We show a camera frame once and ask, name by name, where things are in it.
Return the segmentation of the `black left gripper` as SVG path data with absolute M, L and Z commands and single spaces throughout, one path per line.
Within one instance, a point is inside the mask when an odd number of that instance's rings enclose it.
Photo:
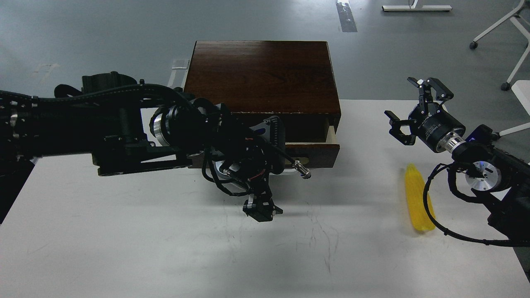
M 205 148 L 203 176 L 225 194 L 248 195 L 242 211 L 257 222 L 271 222 L 275 215 L 283 214 L 283 209 L 273 202 L 269 174 L 281 174 L 286 161 L 303 179 L 312 174 L 301 161 L 286 153 L 285 128 L 280 117 L 269 117 L 253 127 L 238 120 L 223 121 L 218 134 L 218 143 Z

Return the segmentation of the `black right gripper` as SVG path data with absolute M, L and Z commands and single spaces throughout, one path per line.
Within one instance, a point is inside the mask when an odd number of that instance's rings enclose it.
M 384 114 L 390 119 L 389 134 L 406 146 L 414 145 L 416 137 L 419 137 L 435 153 L 445 151 L 439 142 L 451 132 L 463 136 L 466 128 L 445 111 L 440 104 L 433 101 L 440 101 L 443 104 L 451 100 L 454 93 L 439 79 L 432 77 L 426 80 L 408 77 L 407 81 L 419 90 L 424 102 L 429 103 L 424 104 L 426 110 L 418 104 L 409 113 L 408 120 L 401 120 L 390 110 L 384 111 Z M 410 127 L 411 134 L 406 135 L 401 131 L 401 127 L 404 126 Z

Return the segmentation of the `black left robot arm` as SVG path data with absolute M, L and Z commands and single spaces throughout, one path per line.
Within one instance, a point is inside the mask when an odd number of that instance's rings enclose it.
M 0 115 L 2 220 L 36 161 L 48 156 L 91 154 L 106 177 L 189 167 L 203 155 L 202 176 L 229 196 L 248 197 L 242 210 L 257 222 L 283 212 L 270 174 L 289 161 L 311 177 L 286 154 L 279 117 L 248 127 L 225 104 L 117 72 L 83 76 L 81 90 L 60 84 L 53 98 L 3 90 Z

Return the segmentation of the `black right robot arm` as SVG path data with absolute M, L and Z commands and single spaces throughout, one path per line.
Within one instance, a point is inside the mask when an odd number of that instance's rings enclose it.
M 443 104 L 454 94 L 439 79 L 408 77 L 419 91 L 418 104 L 405 120 L 386 110 L 389 133 L 411 146 L 419 138 L 431 151 L 448 151 L 451 164 L 439 164 L 428 177 L 422 200 L 426 215 L 446 236 L 500 247 L 529 247 L 529 165 L 493 145 L 490 127 L 478 126 L 463 138 L 465 126 L 450 115 Z M 434 177 L 446 170 L 450 192 L 465 202 L 484 205 L 490 212 L 488 224 L 506 236 L 505 240 L 475 239 L 441 225 L 431 214 L 428 191 Z

